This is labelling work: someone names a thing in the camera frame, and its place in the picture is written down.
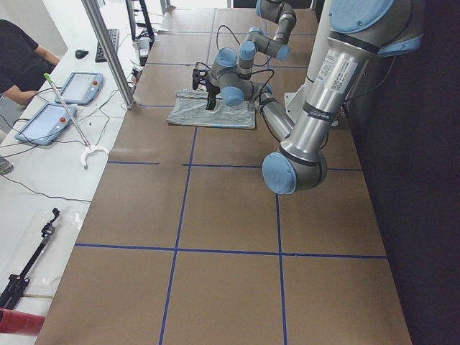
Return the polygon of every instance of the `folded cloth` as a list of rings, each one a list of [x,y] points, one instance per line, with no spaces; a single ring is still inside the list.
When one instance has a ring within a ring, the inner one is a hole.
[[[180,90],[175,93],[174,109],[168,124],[218,128],[254,129],[254,104],[244,101],[238,106],[227,106],[222,97],[216,97],[214,110],[206,110],[208,94],[204,91]]]

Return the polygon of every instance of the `gray robot arm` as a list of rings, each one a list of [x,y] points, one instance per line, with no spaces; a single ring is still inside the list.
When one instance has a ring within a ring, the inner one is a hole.
[[[314,188],[324,180],[327,165],[320,146],[347,93],[369,59],[411,52],[420,46],[423,2],[326,0],[332,27],[327,37],[329,48],[295,124],[269,88],[247,80],[256,52],[281,60],[288,56],[286,44],[296,22],[294,11],[283,1],[257,2],[257,14],[279,25],[274,39],[253,28],[239,57],[233,50],[219,51],[208,78],[226,104],[254,101],[280,141],[278,151],[269,154],[262,165],[264,181],[273,192],[290,194]]]

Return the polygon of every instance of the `black keyboard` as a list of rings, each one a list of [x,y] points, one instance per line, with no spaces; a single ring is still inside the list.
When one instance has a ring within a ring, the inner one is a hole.
[[[110,40],[112,41],[112,45],[115,48],[115,52],[118,50],[118,41],[120,38],[120,30],[118,29],[107,29],[109,34]],[[102,51],[101,43],[98,42],[98,48],[96,51],[96,59],[94,59],[97,63],[103,63],[107,61],[104,52]]]

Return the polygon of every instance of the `black mouse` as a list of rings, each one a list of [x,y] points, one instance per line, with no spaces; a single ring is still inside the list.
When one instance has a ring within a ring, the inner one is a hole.
[[[87,51],[86,49],[77,49],[75,51],[75,57],[77,59],[83,59],[88,53],[89,51]]]

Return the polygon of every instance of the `red cylinder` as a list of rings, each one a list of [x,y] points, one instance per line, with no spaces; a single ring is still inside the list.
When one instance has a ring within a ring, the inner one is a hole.
[[[44,316],[0,308],[0,333],[37,336],[44,322]]]

